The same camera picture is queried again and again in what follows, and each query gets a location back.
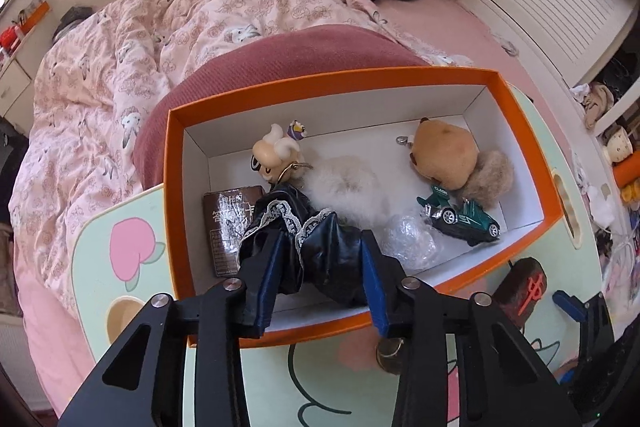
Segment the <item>dark red pouch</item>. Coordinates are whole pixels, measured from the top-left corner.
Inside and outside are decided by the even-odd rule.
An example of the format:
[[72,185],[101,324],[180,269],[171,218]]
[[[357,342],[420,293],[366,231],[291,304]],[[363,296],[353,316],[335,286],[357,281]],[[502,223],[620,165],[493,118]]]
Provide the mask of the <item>dark red pouch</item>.
[[524,329],[547,287],[547,275],[540,262],[532,257],[522,258],[510,266],[492,299],[518,329]]

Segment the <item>clear plastic wrap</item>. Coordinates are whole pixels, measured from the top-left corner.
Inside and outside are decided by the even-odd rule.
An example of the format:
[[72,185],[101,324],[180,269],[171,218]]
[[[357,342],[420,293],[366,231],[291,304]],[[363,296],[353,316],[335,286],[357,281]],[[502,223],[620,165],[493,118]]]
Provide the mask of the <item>clear plastic wrap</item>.
[[380,230],[382,253],[397,259],[406,272],[419,273],[444,260],[442,234],[421,216],[393,215]]

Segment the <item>green toy car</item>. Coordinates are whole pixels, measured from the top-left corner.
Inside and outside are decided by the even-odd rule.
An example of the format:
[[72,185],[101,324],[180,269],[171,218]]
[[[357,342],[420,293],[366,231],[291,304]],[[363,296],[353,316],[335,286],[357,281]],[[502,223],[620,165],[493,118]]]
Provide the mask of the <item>green toy car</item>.
[[429,225],[470,247],[500,239],[499,223],[473,199],[462,198],[462,204],[457,205],[447,190],[433,185],[431,195],[418,197],[416,202]]

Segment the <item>brown small card box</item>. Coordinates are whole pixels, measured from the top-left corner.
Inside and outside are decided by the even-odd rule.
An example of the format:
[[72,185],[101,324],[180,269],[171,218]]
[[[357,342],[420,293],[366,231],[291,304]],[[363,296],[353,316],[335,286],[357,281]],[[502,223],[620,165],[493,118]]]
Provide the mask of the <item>brown small card box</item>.
[[240,247],[253,222],[260,185],[208,192],[203,196],[205,228],[216,277],[231,277],[240,269]]

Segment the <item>black lace-trimmed cloth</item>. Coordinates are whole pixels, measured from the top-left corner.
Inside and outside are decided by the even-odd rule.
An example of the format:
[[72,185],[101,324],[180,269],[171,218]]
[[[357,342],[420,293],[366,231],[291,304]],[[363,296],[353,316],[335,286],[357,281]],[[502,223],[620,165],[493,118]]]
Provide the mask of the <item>black lace-trimmed cloth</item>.
[[302,191],[281,183],[256,202],[239,260],[257,256],[271,231],[283,234],[280,294],[296,294],[310,284],[341,306],[355,308],[367,303],[360,229],[345,225],[331,208],[312,207]]

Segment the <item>tan plush toy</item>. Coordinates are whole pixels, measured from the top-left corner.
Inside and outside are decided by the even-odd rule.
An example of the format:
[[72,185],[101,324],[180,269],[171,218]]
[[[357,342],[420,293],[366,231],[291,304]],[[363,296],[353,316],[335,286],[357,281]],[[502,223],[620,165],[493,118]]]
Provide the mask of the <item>tan plush toy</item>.
[[495,208],[514,184],[511,159],[502,150],[479,150],[471,132],[454,124],[422,118],[413,135],[396,141],[422,178],[484,209]]

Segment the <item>orange cardboard box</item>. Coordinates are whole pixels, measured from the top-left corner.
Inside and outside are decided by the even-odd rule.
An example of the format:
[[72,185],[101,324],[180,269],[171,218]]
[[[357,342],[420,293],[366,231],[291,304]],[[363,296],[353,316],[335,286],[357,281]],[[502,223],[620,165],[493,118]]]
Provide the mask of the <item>orange cardboard box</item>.
[[422,119],[465,129],[481,152],[510,158],[514,181],[489,209],[500,228],[490,244],[434,235],[437,251],[421,280],[451,294],[521,254],[562,218],[544,152],[503,78],[469,67],[395,67],[328,72],[255,84],[199,98],[167,114],[165,235],[178,298],[200,295],[218,277],[203,205],[209,192],[264,184],[250,168],[256,142],[274,124],[299,120],[306,165],[295,183],[318,210],[387,236],[419,210],[432,186],[398,143]]

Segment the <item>white fluffy pompom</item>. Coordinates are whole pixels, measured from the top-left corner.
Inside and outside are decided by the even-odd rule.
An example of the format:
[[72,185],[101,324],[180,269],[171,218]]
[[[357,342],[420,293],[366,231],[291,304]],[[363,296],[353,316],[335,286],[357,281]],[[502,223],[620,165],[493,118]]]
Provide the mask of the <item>white fluffy pompom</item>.
[[299,187],[314,208],[332,209],[343,222],[360,229],[382,227],[390,217],[380,179],[356,156],[319,160],[300,178]]

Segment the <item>cartoon head keychain figure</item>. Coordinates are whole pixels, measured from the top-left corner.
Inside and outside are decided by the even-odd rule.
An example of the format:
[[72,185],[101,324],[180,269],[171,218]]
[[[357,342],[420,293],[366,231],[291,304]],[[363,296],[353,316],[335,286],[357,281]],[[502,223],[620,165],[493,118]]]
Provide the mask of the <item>cartoon head keychain figure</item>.
[[293,120],[286,129],[272,124],[253,145],[250,168],[271,186],[303,176],[312,168],[300,149],[305,138],[306,128],[299,120]]

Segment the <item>small shiny metallic object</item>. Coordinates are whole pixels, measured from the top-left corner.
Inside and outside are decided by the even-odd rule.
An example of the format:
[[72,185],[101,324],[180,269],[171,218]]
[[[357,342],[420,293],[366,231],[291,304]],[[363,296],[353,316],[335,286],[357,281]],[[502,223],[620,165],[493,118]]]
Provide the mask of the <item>small shiny metallic object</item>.
[[402,356],[404,340],[402,338],[381,338],[376,345],[376,361],[385,373],[400,375],[402,373]]

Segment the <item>pink floral duvet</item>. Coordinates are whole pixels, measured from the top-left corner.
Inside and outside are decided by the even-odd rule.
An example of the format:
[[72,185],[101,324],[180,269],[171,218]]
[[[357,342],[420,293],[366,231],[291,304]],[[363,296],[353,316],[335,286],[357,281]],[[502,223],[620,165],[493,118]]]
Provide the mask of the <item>pink floral duvet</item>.
[[134,147],[153,109],[214,58],[324,25],[377,34],[413,60],[462,66],[370,0],[116,0],[63,37],[35,78],[34,123],[9,202],[16,261],[75,314],[72,248],[94,215],[142,189]]

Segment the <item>white drawer cabinet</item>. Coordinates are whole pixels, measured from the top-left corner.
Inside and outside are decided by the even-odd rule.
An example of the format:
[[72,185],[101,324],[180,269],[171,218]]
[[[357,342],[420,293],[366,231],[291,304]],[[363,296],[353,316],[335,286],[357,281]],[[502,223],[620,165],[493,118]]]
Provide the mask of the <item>white drawer cabinet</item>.
[[17,60],[11,60],[1,71],[1,117],[17,132],[29,136],[34,123],[34,83]]

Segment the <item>dark red pillow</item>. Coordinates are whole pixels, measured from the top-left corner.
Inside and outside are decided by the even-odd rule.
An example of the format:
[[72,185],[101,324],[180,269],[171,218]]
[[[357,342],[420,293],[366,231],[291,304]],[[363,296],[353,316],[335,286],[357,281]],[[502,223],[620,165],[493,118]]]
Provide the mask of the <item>dark red pillow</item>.
[[210,96],[270,81],[426,62],[377,32],[349,25],[322,25],[259,38],[208,60],[156,104],[134,144],[132,162],[147,190],[163,182],[168,113]]

